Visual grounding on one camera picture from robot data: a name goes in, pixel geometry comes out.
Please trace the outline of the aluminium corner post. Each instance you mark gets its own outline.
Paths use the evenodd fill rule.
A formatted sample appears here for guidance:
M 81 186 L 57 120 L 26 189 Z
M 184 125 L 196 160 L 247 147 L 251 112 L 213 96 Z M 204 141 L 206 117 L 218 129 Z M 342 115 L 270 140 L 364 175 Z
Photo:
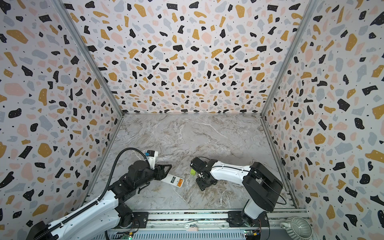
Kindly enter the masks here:
M 96 75 L 96 78 L 98 79 L 99 83 L 103 87 L 103 90 L 108 97 L 108 99 L 111 102 L 111 105 L 115 108 L 117 114 L 120 116 L 120 118 L 124 117 L 123 111 L 120 109 L 119 104 L 117 100 L 115 99 L 114 95 L 112 94 L 112 91 L 110 90 L 107 82 L 104 79 L 104 76 L 102 75 L 100 69 L 98 68 L 96 62 L 94 61 L 93 57 L 90 54 L 90 51 L 87 48 L 87 45 L 82 40 L 82 37 L 76 28 L 76 25 L 74 24 L 70 14 L 67 12 L 65 5 L 63 1 L 52 1 L 52 4 L 57 11 L 60 18 L 63 20 L 64 24 L 66 25 L 66 28 L 70 32 L 70 34 L 73 37 L 73 40 L 77 44 L 80 52 L 84 56 L 86 62 L 88 63 L 90 69 L 92 72 Z
M 281 82 L 284 78 L 284 75 L 286 74 L 286 71 L 290 65 L 290 62 L 295 55 L 297 47 L 298 47 L 298 45 L 301 41 L 301 38 L 302 38 L 306 28 L 307 28 L 307 25 L 310 21 L 311 16 L 314 13 L 314 11 L 318 5 L 318 2 L 319 2 L 318 0 L 310 0 L 309 1 L 309 4 L 308 4 L 308 6 L 304 12 L 304 15 L 303 15 L 303 19 L 301 20 L 301 22 L 298 26 L 298 30 L 297 30 L 294 38 L 293 38 L 293 41 L 290 45 L 290 48 L 288 49 L 288 52 L 284 58 L 283 64 L 279 70 L 279 73 L 277 75 L 277 79 L 275 80 L 273 86 L 271 87 L 270 94 L 268 95 L 267 100 L 265 102 L 265 105 L 264 105 L 262 112 L 260 114 L 261 118 L 264 118 L 267 115 L 268 108 L 273 102 L 274 95 L 278 91 L 278 87 L 281 84 Z

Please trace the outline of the white red remote control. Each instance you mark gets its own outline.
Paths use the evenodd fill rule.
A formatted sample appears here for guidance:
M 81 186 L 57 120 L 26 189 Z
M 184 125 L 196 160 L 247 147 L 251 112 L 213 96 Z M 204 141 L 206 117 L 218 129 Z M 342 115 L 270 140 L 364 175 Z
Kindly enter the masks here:
M 161 182 L 164 182 L 166 184 L 169 184 L 173 187 L 181 188 L 184 184 L 184 179 L 172 174 L 167 174 L 167 176 L 161 180 Z

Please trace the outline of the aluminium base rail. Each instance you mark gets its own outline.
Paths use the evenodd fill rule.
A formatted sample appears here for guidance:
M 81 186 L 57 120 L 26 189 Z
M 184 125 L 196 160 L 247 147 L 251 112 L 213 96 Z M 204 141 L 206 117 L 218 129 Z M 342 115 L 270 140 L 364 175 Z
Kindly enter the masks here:
M 113 227 L 93 233 L 81 231 L 77 240 L 245 240 L 255 237 L 288 239 L 280 224 L 291 217 L 309 221 L 303 209 L 276 209 L 262 213 L 250 227 L 242 223 L 240 210 L 136 210 L 134 227 Z

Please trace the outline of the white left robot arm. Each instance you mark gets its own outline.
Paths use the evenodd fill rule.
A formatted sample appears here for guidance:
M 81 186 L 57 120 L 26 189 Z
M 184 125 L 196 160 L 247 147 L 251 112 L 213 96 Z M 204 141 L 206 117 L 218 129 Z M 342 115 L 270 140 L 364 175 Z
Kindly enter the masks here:
M 104 194 L 59 220 L 33 225 L 27 239 L 89 239 L 115 227 L 134 227 L 138 220 L 126 201 L 139 194 L 151 181 L 165 179 L 171 168 L 172 165 L 152 168 L 148 161 L 136 161 L 126 174 L 107 187 Z

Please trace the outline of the aluminium corner post left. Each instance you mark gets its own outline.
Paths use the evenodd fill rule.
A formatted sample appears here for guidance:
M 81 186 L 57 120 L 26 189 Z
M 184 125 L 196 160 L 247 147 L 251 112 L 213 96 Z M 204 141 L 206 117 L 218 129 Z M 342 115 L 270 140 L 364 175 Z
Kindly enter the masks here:
M 70 34 L 73 37 L 73 40 L 77 44 L 80 52 L 84 56 L 86 62 L 88 63 L 90 69 L 92 72 L 96 75 L 96 78 L 98 79 L 99 83 L 103 87 L 103 90 L 108 97 L 108 99 L 111 102 L 111 105 L 115 108 L 117 114 L 120 116 L 120 118 L 124 117 L 123 111 L 120 109 L 119 104 L 117 100 L 115 99 L 114 95 L 112 94 L 112 91 L 110 90 L 107 82 L 104 79 L 104 76 L 102 75 L 100 69 L 98 68 L 96 62 L 94 61 L 93 57 L 90 54 L 90 51 L 87 48 L 87 45 L 82 40 L 82 37 L 76 28 L 76 25 L 74 24 L 70 14 L 67 12 L 65 5 L 63 1 L 52 1 L 52 4 L 57 11 L 60 18 L 63 20 L 64 24 L 66 25 L 66 28 L 70 32 Z

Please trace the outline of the aluminium corner post right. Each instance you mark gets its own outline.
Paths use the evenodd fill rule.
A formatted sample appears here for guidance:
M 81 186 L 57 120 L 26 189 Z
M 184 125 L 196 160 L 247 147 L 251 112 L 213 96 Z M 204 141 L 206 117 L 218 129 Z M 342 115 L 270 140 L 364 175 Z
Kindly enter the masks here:
M 319 2 L 318 0 L 310 0 L 309 1 L 309 4 L 308 4 L 308 6 L 304 12 L 304 15 L 303 15 L 303 19 L 301 20 L 301 22 L 298 26 L 298 30 L 297 30 L 294 38 L 293 38 L 293 41 L 290 45 L 290 48 L 288 49 L 288 52 L 284 58 L 283 64 L 279 70 L 279 73 L 277 75 L 277 79 L 275 80 L 273 86 L 271 87 L 270 94 L 268 95 L 267 100 L 265 102 L 265 105 L 264 105 L 262 112 L 260 114 L 261 118 L 264 118 L 267 115 L 268 108 L 273 102 L 274 95 L 278 91 L 278 87 L 281 84 L 281 82 L 284 78 L 284 75 L 286 74 L 286 71 L 290 65 L 290 62 L 295 55 L 297 47 L 298 47 L 298 45 L 301 41 L 301 38 L 302 38 L 306 28 L 307 28 L 307 25 L 310 21 L 311 16 L 314 13 L 314 11 L 318 5 L 318 2 Z

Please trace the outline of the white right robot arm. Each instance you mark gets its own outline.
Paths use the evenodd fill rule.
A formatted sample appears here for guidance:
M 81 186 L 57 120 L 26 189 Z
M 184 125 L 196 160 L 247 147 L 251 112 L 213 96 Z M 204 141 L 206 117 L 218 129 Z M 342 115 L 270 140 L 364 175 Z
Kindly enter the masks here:
M 196 183 L 201 191 L 227 181 L 245 187 L 250 199 L 243 208 L 243 214 L 255 220 L 262 212 L 272 212 L 281 197 L 283 183 L 262 163 L 251 166 L 235 166 L 218 160 L 191 160 L 191 168 L 198 174 Z

